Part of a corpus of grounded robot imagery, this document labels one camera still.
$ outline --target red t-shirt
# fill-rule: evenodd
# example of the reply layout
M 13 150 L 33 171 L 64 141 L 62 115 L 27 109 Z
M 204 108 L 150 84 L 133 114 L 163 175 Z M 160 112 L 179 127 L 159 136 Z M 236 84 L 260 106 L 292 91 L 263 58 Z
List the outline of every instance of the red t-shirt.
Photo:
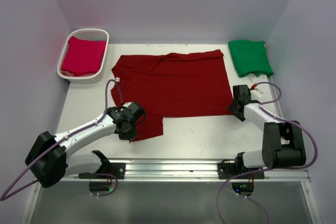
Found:
M 233 101 L 220 50 L 188 55 L 123 55 L 112 68 L 123 102 L 137 102 L 146 119 L 135 141 L 163 135 L 164 117 L 230 115 Z M 116 86 L 111 90 L 116 105 Z

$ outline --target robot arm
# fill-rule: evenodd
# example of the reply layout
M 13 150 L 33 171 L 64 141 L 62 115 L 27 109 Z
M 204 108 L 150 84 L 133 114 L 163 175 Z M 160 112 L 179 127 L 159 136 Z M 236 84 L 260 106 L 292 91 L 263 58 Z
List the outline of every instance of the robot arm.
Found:
M 31 171 L 43 187 L 50 187 L 64 176 L 81 173 L 109 173 L 110 162 L 100 152 L 93 151 L 87 155 L 73 155 L 84 146 L 104 136 L 118 134 L 121 140 L 132 140 L 137 136 L 136 121 L 145 114 L 137 103 L 126 103 L 121 107 L 107 109 L 106 116 L 92 121 L 73 130 L 51 135 L 41 133 L 30 150 L 25 163 L 29 165 L 42 152 L 50 148 L 64 137 L 66 140 L 40 159 Z M 69 133 L 78 133 L 67 137 Z
M 264 132 L 263 147 L 254 152 L 238 153 L 235 166 L 238 173 L 267 167 L 287 168 L 302 166 L 306 162 L 302 131 L 290 123 L 275 120 L 260 109 L 260 103 L 251 100 L 247 85 L 233 86 L 234 102 L 231 113 L 240 119 L 253 122 Z

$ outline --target gray wall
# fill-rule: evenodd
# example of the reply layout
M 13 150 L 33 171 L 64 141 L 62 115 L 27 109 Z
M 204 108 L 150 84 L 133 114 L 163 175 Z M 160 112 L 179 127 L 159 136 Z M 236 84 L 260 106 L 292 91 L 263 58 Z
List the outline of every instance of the gray wall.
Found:
M 69 27 L 56 0 L 0 0 L 0 191 L 25 167 L 37 135 L 54 132 L 68 85 L 56 64 Z M 20 185 L 31 181 L 29 173 Z M 0 202 L 0 223 L 19 223 L 29 189 Z
M 318 143 L 309 174 L 324 223 L 336 222 L 335 44 L 335 0 L 291 0 L 266 43 L 275 83 L 284 92 L 284 115 L 299 120 Z M 306 146 L 312 149 L 308 140 Z
M 111 42 L 266 40 L 289 0 L 57 0 L 71 28 L 101 27 Z

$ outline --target laundry basket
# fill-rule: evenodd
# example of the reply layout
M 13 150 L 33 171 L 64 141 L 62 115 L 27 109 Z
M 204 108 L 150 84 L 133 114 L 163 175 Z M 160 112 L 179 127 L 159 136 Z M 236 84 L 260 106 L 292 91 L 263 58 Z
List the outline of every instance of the laundry basket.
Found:
M 64 60 L 65 55 L 67 54 L 68 51 L 68 41 L 71 37 L 76 37 L 78 39 L 85 39 L 85 40 L 92 40 L 92 41 L 106 41 L 106 45 L 105 45 L 105 51 L 104 51 L 104 55 L 103 55 L 103 59 L 101 61 L 101 66 L 100 69 L 97 73 L 91 75 L 91 76 L 65 76 L 64 74 L 62 74 L 61 72 L 61 66 Z M 105 61 L 105 57 L 106 57 L 106 51 L 107 51 L 107 46 L 109 43 L 109 34 L 101 29 L 80 29 L 80 30 L 76 30 L 73 31 L 65 45 L 63 48 L 63 52 L 62 52 L 62 57 L 60 58 L 59 62 L 58 62 L 58 67 L 57 67 L 57 73 L 59 76 L 61 76 L 64 79 L 67 79 L 71 82 L 75 82 L 75 83 L 94 83 L 94 82 L 98 82 L 101 77 L 102 77 L 102 70 L 103 70 L 103 65 L 104 65 L 104 61 Z

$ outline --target white tabletop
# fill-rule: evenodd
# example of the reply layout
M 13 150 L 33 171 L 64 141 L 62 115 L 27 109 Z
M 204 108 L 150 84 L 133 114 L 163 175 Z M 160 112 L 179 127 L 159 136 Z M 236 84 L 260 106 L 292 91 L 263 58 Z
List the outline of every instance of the white tabletop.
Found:
M 165 55 L 170 52 L 188 54 L 220 49 L 230 86 L 267 81 L 265 75 L 239 78 L 227 45 L 128 45 L 110 44 L 104 63 L 102 80 L 94 84 L 71 83 L 63 108 L 58 132 L 71 130 L 91 121 L 104 109 L 104 88 L 114 79 L 112 67 L 121 55 Z M 260 102 L 272 99 L 270 87 L 260 85 L 264 93 Z M 114 106 L 109 94 L 109 106 Z M 273 104 L 265 106 L 276 112 Z M 101 138 L 78 151 L 100 150 L 108 158 L 234 158 L 239 152 L 261 149 L 263 133 L 252 123 L 241 122 L 232 115 L 192 118 L 164 118 L 162 136 L 133 143 L 121 141 L 117 135 Z

